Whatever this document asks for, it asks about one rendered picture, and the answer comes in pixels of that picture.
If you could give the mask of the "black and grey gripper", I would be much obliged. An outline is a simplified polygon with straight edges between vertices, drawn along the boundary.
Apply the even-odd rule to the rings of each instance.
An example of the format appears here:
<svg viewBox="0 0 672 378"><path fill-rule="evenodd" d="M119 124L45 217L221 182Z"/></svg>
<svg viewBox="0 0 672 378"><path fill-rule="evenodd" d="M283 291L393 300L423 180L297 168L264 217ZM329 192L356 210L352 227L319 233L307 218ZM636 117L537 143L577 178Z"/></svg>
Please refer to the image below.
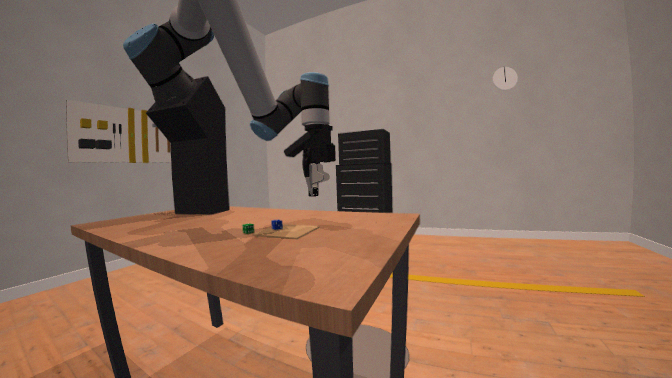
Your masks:
<svg viewBox="0 0 672 378"><path fill-rule="evenodd" d="M305 131L310 131L313 136L303 149L304 177L311 196L313 196L313 188L319 188L319 183L330 179L330 175L323 171L323 166L320 162L336 161L335 145L331 143L332 130L333 126L330 125L305 125Z"/></svg>

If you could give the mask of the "green die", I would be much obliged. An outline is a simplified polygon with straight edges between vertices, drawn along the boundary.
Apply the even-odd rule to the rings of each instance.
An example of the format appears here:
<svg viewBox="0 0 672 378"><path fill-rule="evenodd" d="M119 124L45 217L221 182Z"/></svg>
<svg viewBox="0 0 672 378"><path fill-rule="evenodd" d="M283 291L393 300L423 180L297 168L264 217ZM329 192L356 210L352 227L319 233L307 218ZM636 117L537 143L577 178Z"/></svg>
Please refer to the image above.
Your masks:
<svg viewBox="0 0 672 378"><path fill-rule="evenodd" d="M245 234L254 233L254 224L250 224L250 223L243 224L242 229L243 229L243 233L245 233Z"/></svg>

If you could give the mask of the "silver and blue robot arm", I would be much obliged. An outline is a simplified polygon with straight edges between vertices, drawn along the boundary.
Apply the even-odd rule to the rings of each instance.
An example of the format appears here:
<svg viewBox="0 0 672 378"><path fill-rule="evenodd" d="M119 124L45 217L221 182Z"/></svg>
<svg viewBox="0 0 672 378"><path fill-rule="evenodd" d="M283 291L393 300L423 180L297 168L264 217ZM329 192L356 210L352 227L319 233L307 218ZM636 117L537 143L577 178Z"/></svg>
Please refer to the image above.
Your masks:
<svg viewBox="0 0 672 378"><path fill-rule="evenodd" d="M197 87L179 62L208 45L214 36L250 109L251 129L259 138L273 140L300 112L303 126L330 124L329 84L324 74L302 74L301 83L275 101L237 0L179 0L168 22L139 29L124 41L123 48L151 87L156 104L168 107Z"/></svg>

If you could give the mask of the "tan mat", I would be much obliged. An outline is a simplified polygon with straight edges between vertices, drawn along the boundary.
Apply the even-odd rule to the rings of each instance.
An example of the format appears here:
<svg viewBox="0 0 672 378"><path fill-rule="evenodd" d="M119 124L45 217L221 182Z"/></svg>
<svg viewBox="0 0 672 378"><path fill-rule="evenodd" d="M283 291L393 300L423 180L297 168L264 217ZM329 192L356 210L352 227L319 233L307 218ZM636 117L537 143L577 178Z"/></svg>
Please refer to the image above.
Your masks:
<svg viewBox="0 0 672 378"><path fill-rule="evenodd" d="M283 224L283 229L274 230L272 227L252 234L252 236L285 238L285 239L299 239L306 234L318 229L320 226L309 225L290 225Z"/></svg>

